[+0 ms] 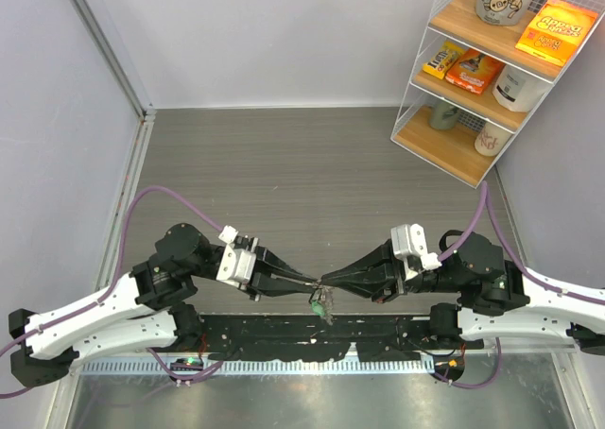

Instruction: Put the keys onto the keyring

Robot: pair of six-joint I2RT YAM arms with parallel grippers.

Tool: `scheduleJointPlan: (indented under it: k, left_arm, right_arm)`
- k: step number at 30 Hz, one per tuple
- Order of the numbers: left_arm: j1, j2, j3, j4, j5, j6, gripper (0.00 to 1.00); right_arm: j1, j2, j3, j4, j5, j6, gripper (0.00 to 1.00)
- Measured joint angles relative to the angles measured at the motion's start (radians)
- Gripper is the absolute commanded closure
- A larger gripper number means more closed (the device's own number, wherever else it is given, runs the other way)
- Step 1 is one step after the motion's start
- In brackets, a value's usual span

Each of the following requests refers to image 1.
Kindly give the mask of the silver keys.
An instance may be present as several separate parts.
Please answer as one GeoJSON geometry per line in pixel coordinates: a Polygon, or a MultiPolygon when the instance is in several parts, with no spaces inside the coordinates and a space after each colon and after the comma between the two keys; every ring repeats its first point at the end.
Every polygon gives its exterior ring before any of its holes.
{"type": "Polygon", "coordinates": [[[311,311],[329,326],[334,324],[334,296],[331,287],[324,284],[316,284],[309,300],[311,311]]]}

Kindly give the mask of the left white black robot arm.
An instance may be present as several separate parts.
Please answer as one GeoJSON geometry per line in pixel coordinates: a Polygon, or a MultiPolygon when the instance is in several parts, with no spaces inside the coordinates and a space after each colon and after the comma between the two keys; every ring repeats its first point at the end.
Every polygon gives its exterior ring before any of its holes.
{"type": "Polygon", "coordinates": [[[204,325],[186,299],[196,278],[224,283],[251,300],[312,294],[316,280],[286,264],[255,237],[226,227],[212,244],[190,224],[171,227],[143,263],[99,291],[45,313],[9,314],[17,343],[12,375],[27,388],[44,386],[98,356],[141,349],[189,352],[204,325]]]}

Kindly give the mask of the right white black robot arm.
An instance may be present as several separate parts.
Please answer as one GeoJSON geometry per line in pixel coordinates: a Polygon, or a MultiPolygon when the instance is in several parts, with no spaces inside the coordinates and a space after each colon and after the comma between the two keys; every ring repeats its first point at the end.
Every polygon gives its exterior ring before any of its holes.
{"type": "Polygon", "coordinates": [[[413,349],[480,348],[498,337],[575,342],[582,352],[604,353],[603,292],[546,277],[534,283],[476,233],[441,260],[429,252],[420,225],[401,225],[383,245],[320,282],[376,303],[407,294],[457,295],[420,321],[399,323],[400,339],[413,349]]]}

